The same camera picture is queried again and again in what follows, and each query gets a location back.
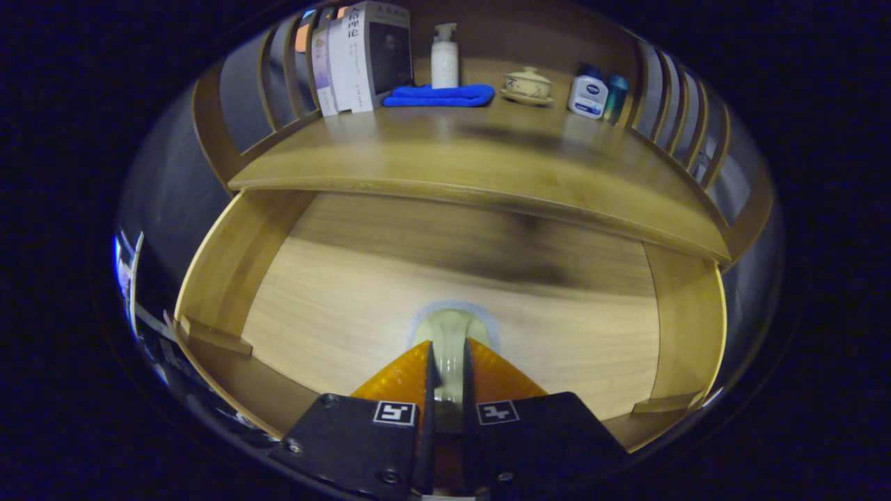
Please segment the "book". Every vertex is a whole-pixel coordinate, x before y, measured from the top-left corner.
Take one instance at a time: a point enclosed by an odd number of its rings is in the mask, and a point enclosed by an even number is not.
[[[334,85],[331,78],[331,63],[329,52],[329,26],[331,18],[336,15],[332,7],[322,10],[319,16],[319,25],[313,31],[313,39],[310,42],[311,57],[313,61],[313,79],[315,80],[315,92],[319,99],[319,109],[324,117],[330,117],[338,113],[337,96],[334,94]]]
[[[408,9],[369,0],[348,7],[338,21],[346,51],[332,58],[345,60],[343,86],[353,112],[379,108],[393,89],[412,83]]]
[[[328,63],[331,71],[331,86],[338,111],[350,111],[354,107],[356,71],[349,57],[347,46],[346,17],[332,20],[328,25]]]

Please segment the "blue bottle cap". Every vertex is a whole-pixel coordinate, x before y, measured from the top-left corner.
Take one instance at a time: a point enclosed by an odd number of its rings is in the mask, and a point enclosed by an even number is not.
[[[615,88],[620,88],[622,90],[628,90],[628,82],[626,82],[621,75],[613,75],[609,77],[609,82],[607,82],[607,85]]]
[[[603,80],[603,76],[601,75],[601,70],[600,70],[600,68],[597,68],[596,66],[589,66],[589,67],[585,68],[584,74],[587,77],[597,78],[598,80],[601,80],[601,81]]]

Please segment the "blue towel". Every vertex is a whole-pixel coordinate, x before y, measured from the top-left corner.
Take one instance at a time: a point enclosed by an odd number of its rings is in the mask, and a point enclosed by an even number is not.
[[[482,106],[492,100],[490,86],[462,86],[434,89],[430,86],[399,87],[384,99],[384,106]]]

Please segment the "black background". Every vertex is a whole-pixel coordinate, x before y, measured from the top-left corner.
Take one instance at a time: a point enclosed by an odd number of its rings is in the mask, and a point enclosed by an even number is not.
[[[14,322],[4,329],[3,497],[307,498],[214,440],[134,363],[110,258],[119,188],[154,118],[202,67],[296,6],[6,6],[17,12],[4,16],[3,235],[16,251],[4,263]],[[738,112],[771,162],[789,236],[768,349],[782,362],[756,366],[721,407],[741,407],[770,374],[767,383],[704,444],[603,497],[887,498],[879,368],[889,357],[877,305],[887,296],[888,162],[871,153],[887,148],[887,125],[869,123],[887,112],[883,12],[788,1],[595,7],[687,63]]]

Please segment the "wooden surface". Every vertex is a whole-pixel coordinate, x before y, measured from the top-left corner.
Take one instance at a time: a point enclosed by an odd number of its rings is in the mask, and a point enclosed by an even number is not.
[[[692,393],[684,393],[683,395],[673,395],[672,397],[651,398],[635,404],[634,414],[686,410],[702,400],[705,395],[704,391],[694,391]]]
[[[307,388],[349,394],[408,348],[438,300],[487,309],[501,355],[601,419],[650,398],[658,313],[640,242],[510,213],[320,193],[253,301],[253,356]]]
[[[186,358],[220,398],[277,439],[319,396],[254,357],[200,340],[186,342],[182,326],[173,326]]]
[[[634,452],[678,424],[685,414],[682,410],[626,414],[601,421],[601,423],[612,433],[613,437],[616,437],[622,447],[628,452]]]
[[[659,363],[651,398],[707,394],[723,357],[727,310],[714,262],[643,244],[659,312]]]
[[[254,294],[279,246],[314,193],[239,193],[195,253],[176,300],[174,319],[188,316],[240,335]]]
[[[718,137],[718,144],[715,147],[715,154],[708,163],[706,173],[702,175],[702,189],[707,190],[714,183],[721,173],[723,161],[727,158],[727,151],[730,150],[730,110],[727,109],[727,103],[721,102],[721,135]]]
[[[188,316],[183,316],[180,319],[180,325],[188,336],[186,340],[189,342],[200,340],[222,349],[241,353],[242,355],[250,355],[250,352],[253,350],[253,347],[245,342],[240,336],[232,333],[224,333],[223,331],[214,329],[213,327],[189,318]]]
[[[234,190],[396,194],[584,221],[725,262],[714,204],[639,136],[558,108],[380,109],[306,126]]]

